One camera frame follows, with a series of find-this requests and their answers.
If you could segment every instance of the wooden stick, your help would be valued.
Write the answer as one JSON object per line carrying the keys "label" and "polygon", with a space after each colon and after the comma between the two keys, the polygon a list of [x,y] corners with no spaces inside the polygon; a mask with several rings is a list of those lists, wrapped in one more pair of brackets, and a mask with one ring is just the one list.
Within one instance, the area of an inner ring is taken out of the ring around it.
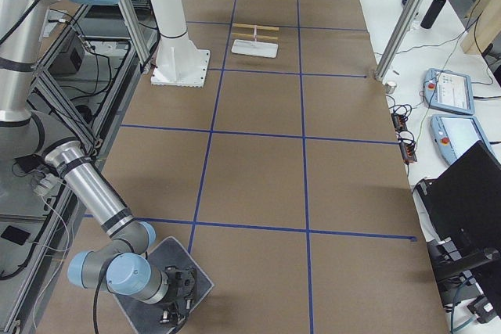
{"label": "wooden stick", "polygon": [[262,25],[250,25],[248,23],[234,23],[233,27],[242,27],[244,29],[258,29],[259,31],[279,31],[279,27],[264,27]]}
{"label": "wooden stick", "polygon": [[[254,35],[252,34],[245,34],[245,33],[232,33],[233,36],[235,37],[243,37],[243,38],[249,38],[249,39],[254,39]],[[272,37],[269,35],[258,35],[258,39],[267,39],[269,41],[278,41],[278,37]]]}

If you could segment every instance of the blue tape line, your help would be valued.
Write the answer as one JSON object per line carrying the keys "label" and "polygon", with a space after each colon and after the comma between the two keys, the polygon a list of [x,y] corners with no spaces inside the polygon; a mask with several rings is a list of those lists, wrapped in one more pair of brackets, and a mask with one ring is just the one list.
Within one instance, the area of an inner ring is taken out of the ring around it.
{"label": "blue tape line", "polygon": [[374,234],[370,232],[345,232],[345,231],[329,231],[329,230],[310,230],[312,234],[319,235],[339,235],[339,236],[354,236],[357,238],[378,238],[378,239],[399,239],[410,240],[416,242],[417,237],[411,235],[390,235],[390,234]]}
{"label": "blue tape line", "polygon": [[299,27],[300,29],[312,29],[318,31],[366,31],[367,29],[351,29],[350,27]]}
{"label": "blue tape line", "polygon": [[302,228],[258,226],[258,225],[252,225],[252,224],[231,224],[231,223],[219,223],[219,222],[197,222],[196,224],[199,226],[223,227],[223,228],[243,228],[246,230],[264,230],[264,231],[274,231],[274,232],[299,232],[299,233],[306,232],[306,230],[304,230]]}
{"label": "blue tape line", "polygon": [[[233,10],[232,10],[232,17],[230,20],[230,23],[233,24],[233,20],[235,19],[235,9],[236,9],[236,0],[233,0]],[[228,29],[228,37],[226,38],[226,46],[229,45],[229,40],[231,38],[231,28]],[[222,79],[224,77],[224,69],[226,66],[226,57],[228,55],[228,49],[225,49],[225,55],[223,56],[222,60],[222,73],[219,78],[219,83],[218,83],[218,93],[216,95],[216,102],[214,104],[214,112],[212,113],[212,122],[211,122],[211,133],[209,134],[209,140],[207,141],[207,150],[205,152],[205,160],[204,160],[204,168],[202,169],[202,176],[200,177],[200,188],[198,190],[198,195],[196,198],[196,206],[195,206],[195,213],[193,215],[193,225],[191,227],[191,233],[189,235],[189,244],[188,244],[188,252],[191,253],[192,248],[193,248],[193,240],[195,239],[195,230],[196,230],[196,220],[198,219],[198,213],[200,211],[200,201],[202,199],[202,191],[204,190],[204,182],[205,182],[205,173],[207,171],[207,164],[209,160],[209,154],[211,151],[211,143],[212,143],[212,135],[213,135],[213,130],[214,130],[214,123],[216,120],[216,115],[218,113],[218,104],[219,104],[219,96],[221,94],[221,86],[222,86]]]}
{"label": "blue tape line", "polygon": [[366,74],[305,74],[302,73],[303,76],[320,76],[320,77],[353,77],[353,78],[367,78]]}
{"label": "blue tape line", "polygon": [[303,135],[276,135],[273,133],[258,133],[258,132],[243,132],[243,131],[219,131],[215,129],[205,130],[205,129],[190,129],[190,128],[176,128],[176,127],[161,127],[161,126],[150,126],[141,124],[122,124],[122,127],[126,128],[143,128],[143,129],[154,129],[158,131],[182,131],[182,132],[197,132],[197,133],[209,133],[218,135],[235,135],[235,136],[257,136],[257,137],[273,137],[273,138],[293,138],[293,139],[305,139],[305,140],[317,140],[317,141],[330,141],[330,142],[358,142],[362,144],[381,144],[381,145],[398,145],[396,141],[377,141],[377,140],[359,140],[356,138],[335,138],[335,137],[320,137],[320,136],[303,136]]}
{"label": "blue tape line", "polygon": [[[85,218],[94,218],[92,214],[85,214]],[[292,228],[292,227],[276,227],[276,226],[260,226],[255,224],[235,224],[235,223],[222,223],[222,222],[193,222],[185,221],[182,219],[166,219],[154,217],[137,217],[138,221],[154,222],[154,223],[168,223],[168,224],[187,224],[205,227],[219,227],[219,228],[242,228],[246,230],[263,230],[272,232],[296,232],[305,234],[307,232],[318,235],[334,235],[334,236],[353,236],[356,238],[377,238],[377,239],[397,239],[397,240],[410,240],[411,242],[417,241],[416,236],[409,235],[390,235],[390,234],[374,234],[365,232],[344,232],[344,231],[329,231],[329,230],[306,230],[305,228]]]}
{"label": "blue tape line", "polygon": [[232,70],[232,69],[226,69],[226,68],[222,68],[222,70],[224,70],[225,72],[246,72],[249,74],[290,74],[293,76],[299,76],[298,72],[279,72],[279,71],[275,71],[275,70],[270,70],[270,71],[267,71],[267,70]]}
{"label": "blue tape line", "polygon": [[238,132],[238,131],[212,131],[219,135],[240,135],[240,136],[258,136],[258,137],[274,137],[274,138],[295,138],[302,139],[299,135],[269,135],[267,133],[254,133],[254,132]]}
{"label": "blue tape line", "polygon": [[181,132],[210,133],[210,131],[206,131],[204,129],[161,127],[161,126],[155,126],[155,125],[141,125],[141,124],[122,124],[121,127],[124,127],[124,128],[156,129],[156,130],[161,130],[161,131],[181,131]]}
{"label": "blue tape line", "polygon": [[[186,21],[186,23],[203,23],[208,25],[225,25],[227,27],[231,26],[230,23],[222,23],[217,21]],[[368,32],[367,29],[352,29],[349,27],[299,27],[298,25],[273,25],[274,27],[282,27],[289,29],[311,29],[318,31],[365,31]]]}
{"label": "blue tape line", "polygon": [[308,312],[310,319],[310,334],[315,333],[315,316],[313,311],[313,281],[312,281],[312,245],[310,239],[310,213],[308,194],[308,161],[306,153],[306,125],[305,125],[305,91],[303,87],[303,62],[301,54],[301,9],[297,3],[297,50],[299,52],[299,85],[301,90],[301,132],[303,138],[303,179],[305,184],[305,224],[306,224],[306,260],[308,269]]}
{"label": "blue tape line", "polygon": [[226,25],[227,27],[231,25],[230,23],[221,23],[217,21],[186,21],[186,23],[208,23],[209,25]]}
{"label": "blue tape line", "polygon": [[358,139],[353,139],[353,138],[330,138],[330,137],[307,136],[306,139],[307,140],[320,140],[320,141],[359,142],[362,144],[398,145],[398,142],[396,142],[396,141],[358,140]]}

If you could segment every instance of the metal pole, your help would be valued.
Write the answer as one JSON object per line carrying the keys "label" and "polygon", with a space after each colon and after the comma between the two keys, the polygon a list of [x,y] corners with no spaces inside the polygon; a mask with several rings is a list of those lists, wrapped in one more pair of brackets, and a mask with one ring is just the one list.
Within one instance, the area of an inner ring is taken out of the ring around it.
{"label": "metal pole", "polygon": [[147,60],[150,56],[150,52],[146,47],[144,36],[139,29],[139,21],[138,17],[135,14],[132,1],[120,0],[118,7],[120,8],[122,16],[124,17],[125,26],[128,29],[128,33],[131,35],[132,44],[134,45],[135,50],[138,53],[139,61],[143,66],[145,66],[148,63]]}
{"label": "metal pole", "polygon": [[376,80],[382,81],[384,75],[388,72],[391,62],[393,61],[400,44],[402,43],[407,30],[412,23],[414,16],[416,15],[417,9],[420,7],[423,0],[408,0],[405,8],[398,19],[397,25],[393,30],[393,34],[390,37],[386,49],[381,56],[381,60],[376,68],[374,77]]}

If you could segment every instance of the white column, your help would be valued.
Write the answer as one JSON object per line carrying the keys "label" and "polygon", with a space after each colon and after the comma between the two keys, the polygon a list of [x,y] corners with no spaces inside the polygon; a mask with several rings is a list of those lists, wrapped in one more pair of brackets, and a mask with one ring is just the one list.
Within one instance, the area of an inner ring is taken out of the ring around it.
{"label": "white column", "polygon": [[181,0],[151,0],[161,32],[152,84],[204,86],[210,52],[189,39]]}

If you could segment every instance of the gray mat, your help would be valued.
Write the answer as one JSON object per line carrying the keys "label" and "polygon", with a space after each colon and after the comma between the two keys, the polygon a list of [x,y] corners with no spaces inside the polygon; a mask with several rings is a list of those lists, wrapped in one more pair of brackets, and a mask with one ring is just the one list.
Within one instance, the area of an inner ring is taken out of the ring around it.
{"label": "gray mat", "polygon": [[[214,287],[214,283],[174,237],[168,237],[158,244],[153,252],[149,253],[148,261],[160,270],[164,270],[165,267],[171,265],[175,265],[180,269],[189,267],[196,268],[198,271],[196,283],[197,297],[193,309],[198,306],[200,301],[202,301]],[[159,307],[141,303],[128,296],[115,295],[115,297],[137,334],[168,334],[175,330],[175,328],[170,325],[160,324],[159,320],[162,316],[162,310]]]}

